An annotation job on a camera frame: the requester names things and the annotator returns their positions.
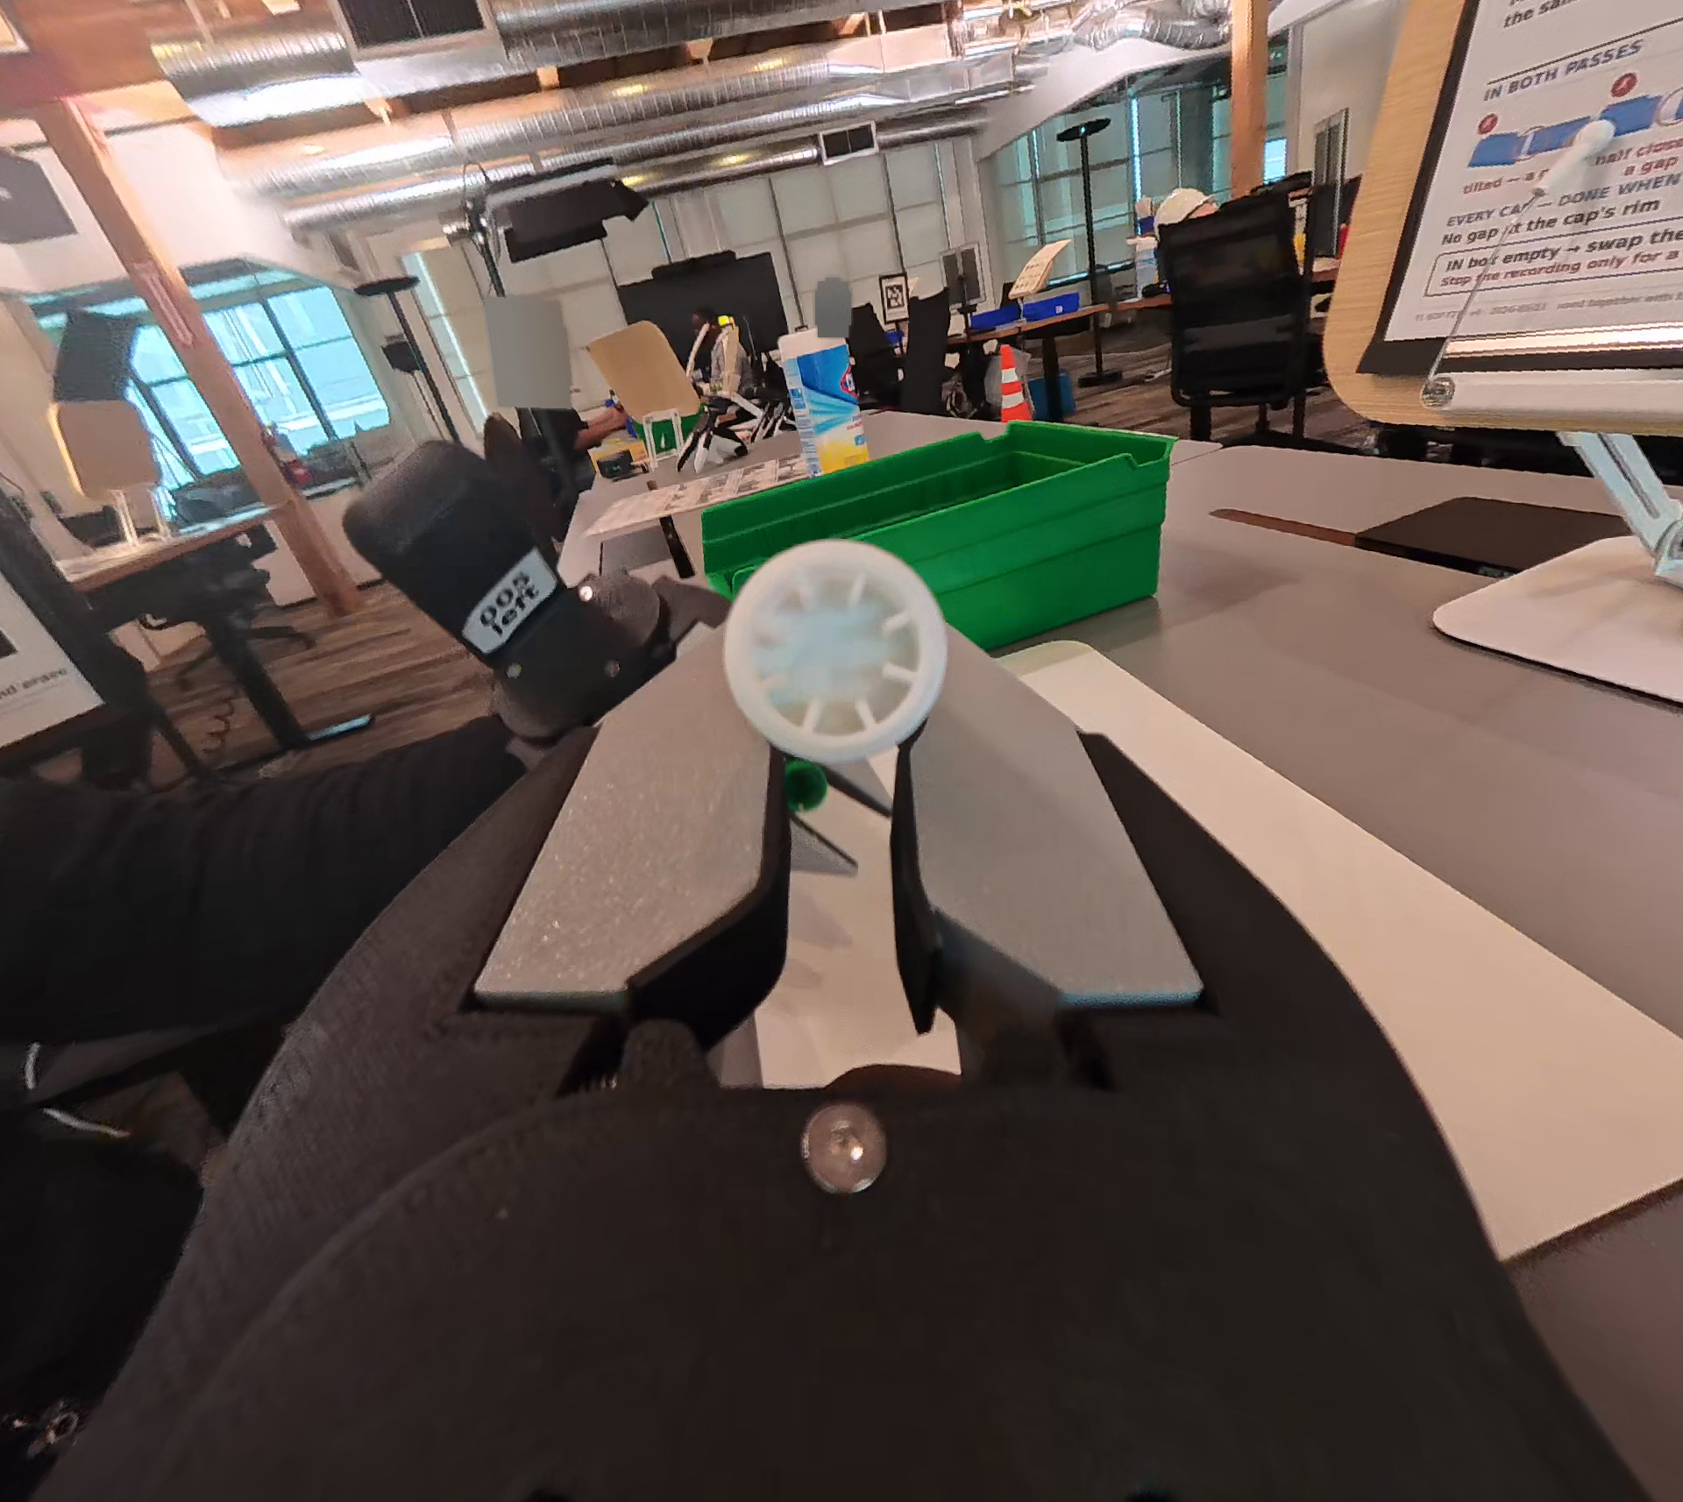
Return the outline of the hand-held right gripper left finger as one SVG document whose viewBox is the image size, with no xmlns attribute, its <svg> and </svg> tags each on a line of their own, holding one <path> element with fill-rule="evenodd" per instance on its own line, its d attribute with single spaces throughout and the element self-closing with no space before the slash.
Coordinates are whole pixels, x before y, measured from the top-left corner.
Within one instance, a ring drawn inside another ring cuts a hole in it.
<svg viewBox="0 0 1683 1502">
<path fill-rule="evenodd" d="M 599 721 L 473 981 L 494 1009 L 646 1016 L 786 844 L 783 762 L 699 639 Z"/>
</svg>

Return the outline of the white green whiteboard marker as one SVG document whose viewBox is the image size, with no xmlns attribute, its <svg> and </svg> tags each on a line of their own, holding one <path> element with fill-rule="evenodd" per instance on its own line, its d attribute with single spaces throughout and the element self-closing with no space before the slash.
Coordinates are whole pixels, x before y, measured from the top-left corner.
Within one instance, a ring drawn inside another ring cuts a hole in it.
<svg viewBox="0 0 1683 1502">
<path fill-rule="evenodd" d="M 879 544 L 779 550 L 732 593 L 725 686 L 779 753 L 839 769 L 897 749 L 944 684 L 949 627 L 923 578 Z"/>
</svg>

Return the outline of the printed tag sheets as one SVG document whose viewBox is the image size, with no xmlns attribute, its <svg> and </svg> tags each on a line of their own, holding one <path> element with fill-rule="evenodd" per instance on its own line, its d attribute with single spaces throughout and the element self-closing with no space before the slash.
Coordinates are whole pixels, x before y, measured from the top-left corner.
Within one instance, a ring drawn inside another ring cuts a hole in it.
<svg viewBox="0 0 1683 1502">
<path fill-rule="evenodd" d="M 655 485 L 618 497 L 590 520 L 583 536 L 615 536 L 685 513 L 702 511 L 743 495 L 802 481 L 807 472 L 806 460 L 799 455 L 734 462 L 672 485 Z"/>
</svg>

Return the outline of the black studio light panel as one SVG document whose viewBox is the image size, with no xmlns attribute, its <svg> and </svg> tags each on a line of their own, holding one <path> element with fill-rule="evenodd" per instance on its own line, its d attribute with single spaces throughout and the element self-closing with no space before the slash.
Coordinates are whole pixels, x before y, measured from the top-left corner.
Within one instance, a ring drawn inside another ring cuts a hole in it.
<svg viewBox="0 0 1683 1502">
<path fill-rule="evenodd" d="M 646 197 L 618 176 L 586 176 L 509 197 L 494 210 L 506 257 L 522 264 L 606 238 L 611 220 L 636 220 Z"/>
</svg>

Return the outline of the large black screen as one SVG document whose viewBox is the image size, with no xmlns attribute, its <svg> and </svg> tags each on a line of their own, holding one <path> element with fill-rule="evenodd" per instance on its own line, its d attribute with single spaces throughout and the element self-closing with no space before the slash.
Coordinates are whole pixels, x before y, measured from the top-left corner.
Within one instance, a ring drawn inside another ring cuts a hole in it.
<svg viewBox="0 0 1683 1502">
<path fill-rule="evenodd" d="M 697 311 L 730 316 L 751 353 L 772 353 L 790 330 L 779 274 L 767 250 L 716 250 L 665 262 L 643 280 L 618 283 L 615 292 L 623 322 L 655 325 L 681 362 L 697 334 Z"/>
</svg>

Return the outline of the instruction poster board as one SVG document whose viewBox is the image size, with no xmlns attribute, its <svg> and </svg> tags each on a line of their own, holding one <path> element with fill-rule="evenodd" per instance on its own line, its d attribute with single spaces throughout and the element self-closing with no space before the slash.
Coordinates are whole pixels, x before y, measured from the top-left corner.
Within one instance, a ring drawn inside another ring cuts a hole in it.
<svg viewBox="0 0 1683 1502">
<path fill-rule="evenodd" d="M 1559 434 L 1679 585 L 1680 0 L 1407 0 L 1325 360 L 1386 427 Z"/>
</svg>

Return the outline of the black office chair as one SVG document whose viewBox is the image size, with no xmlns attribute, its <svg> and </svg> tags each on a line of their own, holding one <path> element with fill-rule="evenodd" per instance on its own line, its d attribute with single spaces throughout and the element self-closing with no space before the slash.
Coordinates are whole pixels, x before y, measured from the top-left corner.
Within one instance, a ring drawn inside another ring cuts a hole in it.
<svg viewBox="0 0 1683 1502">
<path fill-rule="evenodd" d="M 1190 437 L 1212 439 L 1216 409 L 1247 408 L 1247 441 L 1307 446 L 1307 399 L 1325 371 L 1289 195 L 1263 188 L 1162 220 L 1155 257 L 1169 301 L 1169 392 Z"/>
</svg>

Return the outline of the green plastic bin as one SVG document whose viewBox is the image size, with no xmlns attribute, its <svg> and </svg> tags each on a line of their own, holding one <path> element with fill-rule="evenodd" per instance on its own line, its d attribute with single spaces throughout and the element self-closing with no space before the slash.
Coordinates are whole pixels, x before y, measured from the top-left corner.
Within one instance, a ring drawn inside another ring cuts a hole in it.
<svg viewBox="0 0 1683 1502">
<path fill-rule="evenodd" d="M 702 571 L 734 595 L 772 555 L 860 541 L 911 565 L 983 649 L 1151 597 L 1174 439 L 1016 420 L 704 509 Z"/>
</svg>

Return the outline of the dark wooden stand base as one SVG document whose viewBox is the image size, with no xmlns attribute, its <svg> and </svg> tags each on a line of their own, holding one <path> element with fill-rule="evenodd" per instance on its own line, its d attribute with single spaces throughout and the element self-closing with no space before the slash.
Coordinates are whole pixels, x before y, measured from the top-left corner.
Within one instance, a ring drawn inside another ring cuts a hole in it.
<svg viewBox="0 0 1683 1502">
<path fill-rule="evenodd" d="M 1360 530 L 1232 506 L 1218 506 L 1211 516 L 1482 578 L 1517 574 L 1628 536 L 1614 514 L 1489 497 L 1451 497 Z"/>
</svg>

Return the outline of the background desk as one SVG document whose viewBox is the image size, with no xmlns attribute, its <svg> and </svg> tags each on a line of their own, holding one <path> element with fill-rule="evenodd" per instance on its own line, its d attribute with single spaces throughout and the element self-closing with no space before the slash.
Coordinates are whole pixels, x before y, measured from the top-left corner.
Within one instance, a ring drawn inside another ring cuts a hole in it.
<svg viewBox="0 0 1683 1502">
<path fill-rule="evenodd" d="M 62 560 L 57 571 L 104 628 L 197 627 L 274 748 L 295 753 L 362 734 L 373 728 L 374 718 L 359 713 L 304 728 L 252 644 L 252 627 L 239 607 L 252 593 L 262 599 L 267 592 L 260 560 L 274 546 L 267 528 L 273 513 L 271 504 L 248 504 L 169 536 L 87 550 Z"/>
</svg>

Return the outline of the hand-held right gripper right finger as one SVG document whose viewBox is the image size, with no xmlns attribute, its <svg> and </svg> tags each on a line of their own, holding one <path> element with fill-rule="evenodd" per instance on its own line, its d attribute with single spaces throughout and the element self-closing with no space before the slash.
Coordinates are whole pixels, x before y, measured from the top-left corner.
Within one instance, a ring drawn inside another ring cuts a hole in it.
<svg viewBox="0 0 1683 1502">
<path fill-rule="evenodd" d="M 951 630 L 895 751 L 893 961 L 913 1026 L 1183 1007 L 1202 977 L 1077 727 Z"/>
</svg>

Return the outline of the white whiteboard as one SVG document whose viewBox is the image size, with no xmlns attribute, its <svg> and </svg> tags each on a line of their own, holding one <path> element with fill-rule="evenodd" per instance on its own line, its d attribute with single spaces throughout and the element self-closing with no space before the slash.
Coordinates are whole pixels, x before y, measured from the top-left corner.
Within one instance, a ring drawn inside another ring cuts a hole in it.
<svg viewBox="0 0 1683 1502">
<path fill-rule="evenodd" d="M 1079 730 L 1097 767 L 1188 821 L 1169 869 L 1195 897 L 1237 867 L 1382 1031 L 1500 1258 L 1679 1187 L 1679 1035 L 1088 644 L 998 662 Z M 1144 823 L 1125 823 L 1146 865 Z M 1193 918 L 1169 912 L 1188 954 Z"/>
<path fill-rule="evenodd" d="M 1431 614 L 1454 642 L 1680 702 L 1680 588 L 1630 534 L 1482 583 Z"/>
</svg>

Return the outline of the person's left forearm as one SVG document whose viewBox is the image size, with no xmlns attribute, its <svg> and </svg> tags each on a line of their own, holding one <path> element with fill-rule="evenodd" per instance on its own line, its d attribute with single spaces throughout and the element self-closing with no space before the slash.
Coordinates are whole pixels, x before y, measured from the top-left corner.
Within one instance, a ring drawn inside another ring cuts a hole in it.
<svg viewBox="0 0 1683 1502">
<path fill-rule="evenodd" d="M 1 1035 L 278 1021 L 529 770 L 495 716 L 180 795 L 3 779 Z"/>
</svg>

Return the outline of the black wall speaker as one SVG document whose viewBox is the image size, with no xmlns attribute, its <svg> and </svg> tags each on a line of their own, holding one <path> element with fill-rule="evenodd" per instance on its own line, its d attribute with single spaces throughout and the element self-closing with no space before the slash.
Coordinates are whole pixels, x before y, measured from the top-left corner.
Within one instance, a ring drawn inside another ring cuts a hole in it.
<svg viewBox="0 0 1683 1502">
<path fill-rule="evenodd" d="M 22 246 L 75 234 L 75 222 L 50 176 L 31 157 L 1 150 L 0 192 L 3 245 Z"/>
</svg>

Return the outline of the wooden post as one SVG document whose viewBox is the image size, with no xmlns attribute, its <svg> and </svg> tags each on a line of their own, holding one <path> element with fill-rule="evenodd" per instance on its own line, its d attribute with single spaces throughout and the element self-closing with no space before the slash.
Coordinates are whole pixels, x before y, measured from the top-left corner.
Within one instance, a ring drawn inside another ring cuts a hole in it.
<svg viewBox="0 0 1683 1502">
<path fill-rule="evenodd" d="M 1230 195 L 1240 197 L 1263 176 L 1268 118 L 1268 0 L 1230 0 Z"/>
<path fill-rule="evenodd" d="M 301 565 L 315 599 L 336 616 L 357 611 L 360 590 L 308 502 L 285 478 L 266 444 L 262 420 L 222 355 L 175 257 L 159 243 L 155 224 L 90 113 L 73 97 L 57 97 L 36 106 L 31 117 L 178 355 L 185 376 L 220 427 L 243 476 L 269 507 L 271 521 Z"/>
</svg>

